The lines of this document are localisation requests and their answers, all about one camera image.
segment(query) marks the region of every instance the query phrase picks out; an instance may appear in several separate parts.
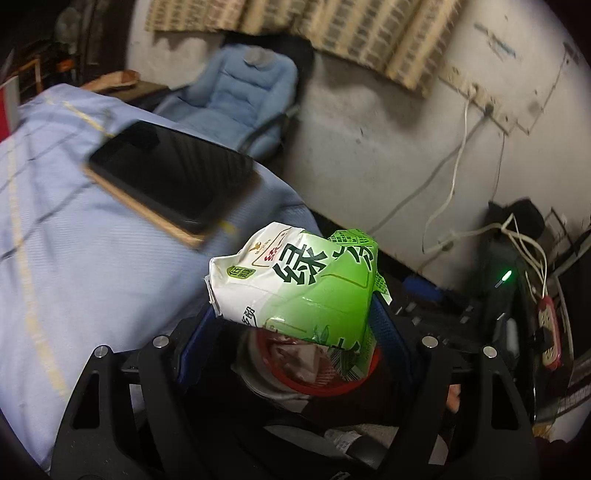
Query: trash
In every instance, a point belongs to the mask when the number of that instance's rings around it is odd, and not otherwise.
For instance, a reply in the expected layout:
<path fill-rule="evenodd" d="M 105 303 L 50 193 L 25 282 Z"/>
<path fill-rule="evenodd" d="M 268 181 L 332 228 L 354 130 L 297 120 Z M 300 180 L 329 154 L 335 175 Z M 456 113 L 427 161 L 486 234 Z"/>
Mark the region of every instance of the trash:
<path fill-rule="evenodd" d="M 360 230 L 326 240 L 271 223 L 236 255 L 210 260 L 210 302 L 227 320 L 329 347 L 335 370 L 358 380 L 375 348 L 367 325 L 371 295 L 377 290 L 391 301 L 377 255 L 377 243 Z"/>

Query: silver bolt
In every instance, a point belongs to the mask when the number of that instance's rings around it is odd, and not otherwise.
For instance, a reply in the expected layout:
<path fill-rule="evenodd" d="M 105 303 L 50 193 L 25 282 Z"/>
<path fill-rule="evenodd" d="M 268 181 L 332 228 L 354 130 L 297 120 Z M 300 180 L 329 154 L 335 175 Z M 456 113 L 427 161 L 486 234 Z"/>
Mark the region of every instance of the silver bolt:
<path fill-rule="evenodd" d="M 109 348 L 105 345 L 95 348 L 95 357 L 97 358 L 103 358 L 107 353 L 109 353 Z"/>
<path fill-rule="evenodd" d="M 487 345 L 482 349 L 482 353 L 484 353 L 488 358 L 496 357 L 496 349 L 493 346 Z"/>
<path fill-rule="evenodd" d="M 427 348 L 435 348 L 437 345 L 439 345 L 439 342 L 437 341 L 437 339 L 435 337 L 432 337 L 430 335 L 427 335 L 426 337 L 423 337 L 423 340 L 421 340 L 423 345 L 426 346 Z"/>
<path fill-rule="evenodd" d="M 152 345 L 156 348 L 162 348 L 163 346 L 168 345 L 168 337 L 166 335 L 157 336 L 154 340 L 152 340 Z"/>

